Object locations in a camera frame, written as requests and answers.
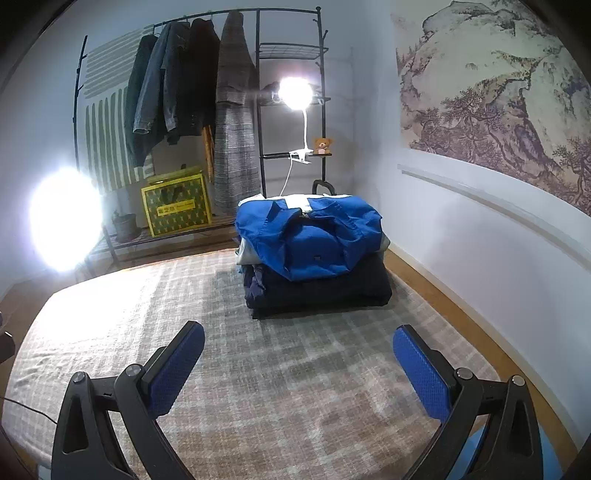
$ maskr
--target green and white striped fabric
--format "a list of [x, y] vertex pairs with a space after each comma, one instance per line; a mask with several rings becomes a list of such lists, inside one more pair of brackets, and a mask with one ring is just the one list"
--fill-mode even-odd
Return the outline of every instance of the green and white striped fabric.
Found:
[[154, 174], [151, 155], [136, 168], [127, 154], [124, 108], [127, 83], [140, 39], [152, 26], [140, 28], [95, 48], [86, 57], [84, 128], [86, 162], [80, 168], [101, 193], [111, 192]]

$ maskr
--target painted mountain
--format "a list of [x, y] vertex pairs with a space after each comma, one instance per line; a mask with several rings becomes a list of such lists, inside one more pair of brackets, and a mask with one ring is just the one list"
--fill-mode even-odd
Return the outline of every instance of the painted mountain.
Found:
[[526, 181], [591, 215], [589, 84], [518, 0], [487, 3], [452, 2], [397, 52], [403, 141]]

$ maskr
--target metal screw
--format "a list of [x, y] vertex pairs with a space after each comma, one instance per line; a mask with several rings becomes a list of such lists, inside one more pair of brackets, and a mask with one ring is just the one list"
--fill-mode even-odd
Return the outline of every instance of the metal screw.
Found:
[[128, 377], [135, 377], [138, 373], [142, 371], [142, 366], [138, 364], [130, 365], [125, 369], [125, 373]]
[[513, 378], [511, 378], [511, 381], [518, 387], [523, 387], [525, 385], [525, 380], [520, 375], [514, 375]]
[[80, 382], [82, 382], [84, 380], [84, 378], [85, 378], [84, 372], [76, 372], [74, 374], [74, 376], [72, 377], [72, 381], [74, 383], [80, 383]]
[[458, 368], [456, 372], [457, 376], [460, 377], [462, 380], [470, 380], [474, 376], [471, 370], [464, 367]]

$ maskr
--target plaid dress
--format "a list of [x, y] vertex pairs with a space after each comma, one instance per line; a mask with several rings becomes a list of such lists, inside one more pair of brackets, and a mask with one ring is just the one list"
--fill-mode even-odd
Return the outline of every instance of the plaid dress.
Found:
[[256, 70], [244, 38], [243, 15], [228, 14], [220, 43], [216, 91], [215, 205], [235, 214], [260, 192], [254, 133]]

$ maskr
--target teddy bear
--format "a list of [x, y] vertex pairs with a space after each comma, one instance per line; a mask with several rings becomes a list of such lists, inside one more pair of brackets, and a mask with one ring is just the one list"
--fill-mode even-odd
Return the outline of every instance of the teddy bear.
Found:
[[331, 138], [316, 138], [314, 140], [314, 153], [316, 155], [330, 155], [329, 146], [331, 143]]

